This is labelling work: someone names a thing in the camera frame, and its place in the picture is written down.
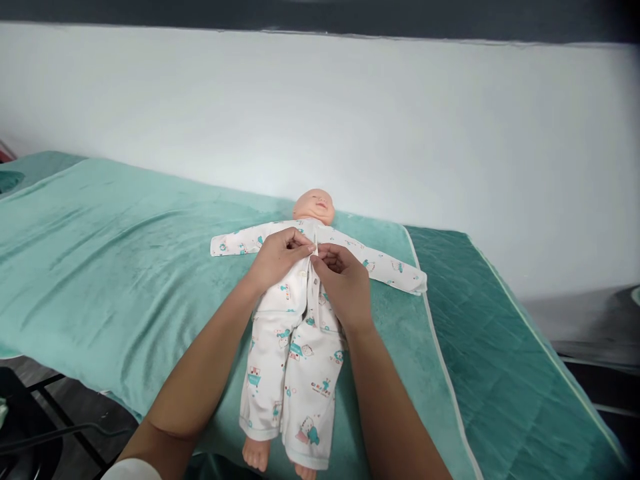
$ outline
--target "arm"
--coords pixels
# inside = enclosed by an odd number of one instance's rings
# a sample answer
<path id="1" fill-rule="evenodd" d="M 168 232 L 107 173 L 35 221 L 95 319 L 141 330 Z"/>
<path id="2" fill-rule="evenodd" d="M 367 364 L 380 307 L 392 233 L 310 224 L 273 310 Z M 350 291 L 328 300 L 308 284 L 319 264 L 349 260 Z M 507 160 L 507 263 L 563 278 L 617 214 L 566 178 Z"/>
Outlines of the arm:
<path id="1" fill-rule="evenodd" d="M 217 235 L 211 239 L 209 251 L 212 257 L 258 253 L 264 240 L 272 233 L 291 226 L 290 221 L 263 223 L 233 233 Z"/>
<path id="2" fill-rule="evenodd" d="M 412 295 L 421 295 L 427 291 L 427 274 L 423 271 L 369 248 L 344 233 L 336 231 L 333 235 L 340 245 L 344 245 L 367 268 L 370 278 Z"/>
<path id="3" fill-rule="evenodd" d="M 371 319 L 366 268 L 345 247 L 330 243 L 320 245 L 311 262 L 347 336 L 371 474 L 450 479 Z"/>
<path id="4" fill-rule="evenodd" d="M 258 297 L 314 246 L 296 229 L 266 238 L 249 272 L 195 338 L 118 458 L 138 458 L 163 480 L 182 478 L 225 388 L 240 338 Z"/>

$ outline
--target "doll foot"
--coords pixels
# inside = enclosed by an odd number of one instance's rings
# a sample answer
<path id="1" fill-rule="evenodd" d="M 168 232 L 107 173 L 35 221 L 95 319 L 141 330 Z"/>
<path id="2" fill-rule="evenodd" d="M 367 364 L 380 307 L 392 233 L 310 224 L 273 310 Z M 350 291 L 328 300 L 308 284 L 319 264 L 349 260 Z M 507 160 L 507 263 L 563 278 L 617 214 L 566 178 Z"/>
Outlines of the doll foot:
<path id="1" fill-rule="evenodd" d="M 271 440 L 258 441 L 247 437 L 242 447 L 242 457 L 249 466 L 264 472 L 267 470 L 270 450 Z"/>
<path id="2" fill-rule="evenodd" d="M 315 480 L 315 476 L 317 473 L 316 470 L 303 467 L 302 465 L 298 465 L 297 463 L 294 463 L 294 465 L 295 465 L 295 472 L 298 474 L 300 478 L 302 478 L 302 480 Z"/>

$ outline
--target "pajama leg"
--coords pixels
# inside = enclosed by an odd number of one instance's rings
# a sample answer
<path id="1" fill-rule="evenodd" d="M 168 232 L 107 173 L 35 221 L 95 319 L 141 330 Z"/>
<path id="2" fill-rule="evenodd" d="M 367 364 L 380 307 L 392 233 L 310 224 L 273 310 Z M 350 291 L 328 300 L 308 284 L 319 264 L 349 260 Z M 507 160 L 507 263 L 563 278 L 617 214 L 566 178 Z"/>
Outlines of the pajama leg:
<path id="1" fill-rule="evenodd" d="M 253 318 L 247 377 L 240 400 L 240 427 L 264 441 L 280 432 L 283 381 L 289 339 L 297 317 L 256 314 Z"/>
<path id="2" fill-rule="evenodd" d="M 324 331 L 305 321 L 291 336 L 282 442 L 291 461 L 314 470 L 329 468 L 334 388 L 343 350 L 336 332 Z"/>

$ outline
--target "doll head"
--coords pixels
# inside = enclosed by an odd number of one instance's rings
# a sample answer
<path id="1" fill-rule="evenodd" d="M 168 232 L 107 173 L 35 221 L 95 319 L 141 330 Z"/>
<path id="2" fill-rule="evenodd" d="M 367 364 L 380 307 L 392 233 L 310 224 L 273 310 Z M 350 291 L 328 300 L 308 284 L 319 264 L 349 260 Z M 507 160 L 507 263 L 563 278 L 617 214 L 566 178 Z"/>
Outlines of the doll head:
<path id="1" fill-rule="evenodd" d="M 293 219 L 315 218 L 330 225 L 335 216 L 333 200 L 327 192 L 320 189 L 309 190 L 293 206 Z"/>

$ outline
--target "baby doll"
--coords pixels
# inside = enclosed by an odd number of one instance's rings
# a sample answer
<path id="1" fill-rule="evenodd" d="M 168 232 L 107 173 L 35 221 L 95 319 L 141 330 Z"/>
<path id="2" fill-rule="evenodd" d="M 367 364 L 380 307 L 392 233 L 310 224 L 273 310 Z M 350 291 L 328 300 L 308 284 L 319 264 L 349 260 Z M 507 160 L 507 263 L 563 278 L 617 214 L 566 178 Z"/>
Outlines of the baby doll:
<path id="1" fill-rule="evenodd" d="M 344 245 L 366 266 L 370 278 L 420 295 L 424 272 L 331 228 L 331 196 L 309 190 L 298 199 L 291 221 L 250 227 L 211 239 L 211 255 L 256 253 L 268 235 L 294 226 L 314 244 Z M 309 258 L 269 288 L 253 314 L 253 332 L 242 391 L 240 426 L 247 438 L 245 461 L 264 471 L 270 442 L 282 432 L 287 456 L 304 478 L 329 467 L 335 384 L 346 345 L 329 298 Z"/>

